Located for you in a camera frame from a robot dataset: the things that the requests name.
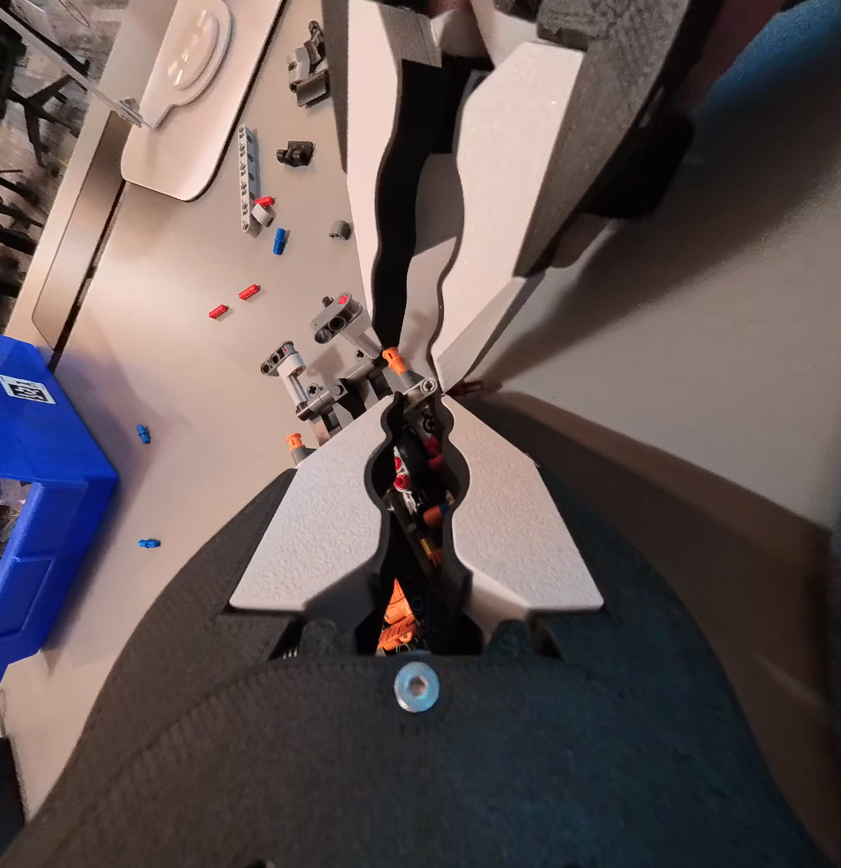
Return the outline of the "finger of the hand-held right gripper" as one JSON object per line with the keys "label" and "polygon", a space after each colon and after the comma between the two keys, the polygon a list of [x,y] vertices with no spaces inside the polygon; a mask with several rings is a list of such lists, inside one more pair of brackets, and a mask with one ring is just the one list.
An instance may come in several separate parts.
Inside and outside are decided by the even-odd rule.
{"label": "finger of the hand-held right gripper", "polygon": [[429,346],[442,392],[471,373],[545,277],[520,275],[517,262],[583,58],[524,42],[465,101],[456,154],[464,219]]}
{"label": "finger of the hand-held right gripper", "polygon": [[470,2],[348,2],[348,192],[384,350],[400,343],[418,187],[451,101],[454,57],[473,57]]}

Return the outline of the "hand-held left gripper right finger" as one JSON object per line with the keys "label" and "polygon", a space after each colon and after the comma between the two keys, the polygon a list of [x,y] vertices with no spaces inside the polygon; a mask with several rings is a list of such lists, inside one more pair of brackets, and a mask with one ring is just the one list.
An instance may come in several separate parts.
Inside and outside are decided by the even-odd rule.
{"label": "hand-held left gripper right finger", "polygon": [[443,407],[447,445],[468,471],[451,539],[470,573],[469,618],[491,634],[505,621],[598,612],[601,592],[535,462],[453,398]]}

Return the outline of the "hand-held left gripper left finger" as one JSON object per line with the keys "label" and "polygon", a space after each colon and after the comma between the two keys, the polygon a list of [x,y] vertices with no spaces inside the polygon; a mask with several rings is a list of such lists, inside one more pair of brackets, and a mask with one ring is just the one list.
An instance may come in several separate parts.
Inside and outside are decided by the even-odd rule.
{"label": "hand-held left gripper left finger", "polygon": [[332,622],[375,655],[393,579],[383,577],[391,519],[376,462],[393,458],[404,395],[380,400],[295,468],[229,607]]}

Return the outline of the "multicoloured lego model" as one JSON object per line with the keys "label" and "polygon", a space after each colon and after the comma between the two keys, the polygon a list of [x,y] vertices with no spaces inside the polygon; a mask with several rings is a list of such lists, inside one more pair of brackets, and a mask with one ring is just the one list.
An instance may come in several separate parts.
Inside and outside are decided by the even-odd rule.
{"label": "multicoloured lego model", "polygon": [[379,402],[404,395],[402,422],[393,427],[393,458],[376,462],[380,480],[389,476],[389,486],[377,491],[392,527],[383,577],[393,579],[376,654],[476,655],[482,631],[461,609],[468,597],[468,574],[446,555],[446,520],[463,486],[444,455],[438,381],[424,377],[405,390],[383,360],[360,300],[344,293],[322,302],[324,309],[313,322],[315,341],[348,340],[355,349],[353,367],[333,382],[303,385],[306,365],[293,342],[286,341],[263,363],[262,372],[281,377],[295,395],[296,416],[314,428],[319,448],[371,409],[373,397]]}

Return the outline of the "grey lego liftarm orange pin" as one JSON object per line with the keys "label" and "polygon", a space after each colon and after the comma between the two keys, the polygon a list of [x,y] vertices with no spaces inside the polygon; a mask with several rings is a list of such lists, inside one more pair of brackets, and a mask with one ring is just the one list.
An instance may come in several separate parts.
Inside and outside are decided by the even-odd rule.
{"label": "grey lego liftarm orange pin", "polygon": [[416,373],[415,370],[405,363],[397,347],[393,346],[384,349],[381,355],[405,390],[409,390],[423,381],[423,376]]}

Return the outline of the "person's right forearm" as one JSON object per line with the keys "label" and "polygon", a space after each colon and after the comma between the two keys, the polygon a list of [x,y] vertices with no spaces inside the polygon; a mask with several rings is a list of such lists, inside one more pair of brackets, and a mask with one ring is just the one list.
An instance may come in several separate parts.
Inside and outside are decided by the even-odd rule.
{"label": "person's right forearm", "polygon": [[773,162],[825,122],[841,96],[841,2],[786,2],[695,112],[685,164]]}

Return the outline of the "long light grey lego beam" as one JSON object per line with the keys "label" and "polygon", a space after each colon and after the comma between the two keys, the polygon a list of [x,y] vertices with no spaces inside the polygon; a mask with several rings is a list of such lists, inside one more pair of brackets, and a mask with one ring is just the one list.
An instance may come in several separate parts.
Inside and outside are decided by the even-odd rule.
{"label": "long light grey lego beam", "polygon": [[261,194],[260,159],[256,134],[244,123],[237,128],[241,231],[256,237],[260,224],[253,216]]}

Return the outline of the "person's right hand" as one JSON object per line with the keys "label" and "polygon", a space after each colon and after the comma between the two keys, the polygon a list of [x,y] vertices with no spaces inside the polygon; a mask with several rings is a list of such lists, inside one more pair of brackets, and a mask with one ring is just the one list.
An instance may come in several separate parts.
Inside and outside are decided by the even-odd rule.
{"label": "person's right hand", "polygon": [[588,212],[579,213],[559,233],[544,271],[574,266],[589,248],[609,230],[616,230],[621,222]]}

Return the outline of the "wooden cabinet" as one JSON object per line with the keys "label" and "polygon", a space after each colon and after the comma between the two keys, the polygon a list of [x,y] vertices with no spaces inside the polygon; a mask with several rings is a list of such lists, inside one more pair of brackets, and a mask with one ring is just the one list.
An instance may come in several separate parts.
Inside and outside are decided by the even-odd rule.
{"label": "wooden cabinet", "polygon": [[825,611],[828,531],[537,397],[480,393],[465,404],[662,574],[713,645],[795,808],[814,826],[841,815]]}

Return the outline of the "blue storage bin white label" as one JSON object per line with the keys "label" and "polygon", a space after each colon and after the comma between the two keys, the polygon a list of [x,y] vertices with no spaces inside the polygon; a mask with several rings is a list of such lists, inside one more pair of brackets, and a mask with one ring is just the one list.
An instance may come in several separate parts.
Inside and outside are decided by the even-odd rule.
{"label": "blue storage bin white label", "polygon": [[0,480],[31,488],[0,559],[0,684],[50,635],[118,475],[36,347],[0,334]]}

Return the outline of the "clear plastic parts bag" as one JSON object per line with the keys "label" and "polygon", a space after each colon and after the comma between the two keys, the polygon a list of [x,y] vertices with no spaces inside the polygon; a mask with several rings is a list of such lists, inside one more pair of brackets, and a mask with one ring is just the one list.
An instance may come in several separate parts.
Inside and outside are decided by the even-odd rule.
{"label": "clear plastic parts bag", "polygon": [[26,500],[31,483],[0,479],[0,560],[13,534]]}

